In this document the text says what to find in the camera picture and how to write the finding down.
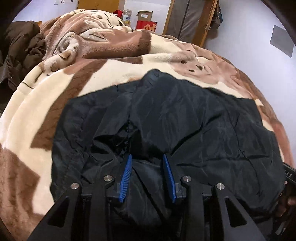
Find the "person's right hand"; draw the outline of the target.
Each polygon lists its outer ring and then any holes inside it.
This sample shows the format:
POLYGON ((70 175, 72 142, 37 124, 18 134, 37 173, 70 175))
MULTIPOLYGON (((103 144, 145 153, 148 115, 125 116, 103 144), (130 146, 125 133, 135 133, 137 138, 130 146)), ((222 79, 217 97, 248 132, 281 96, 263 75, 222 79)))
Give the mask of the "person's right hand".
POLYGON ((277 208, 276 208, 276 216, 281 217, 285 214, 288 208, 296 205, 296 197, 290 197, 284 194, 281 194, 278 200, 277 208))

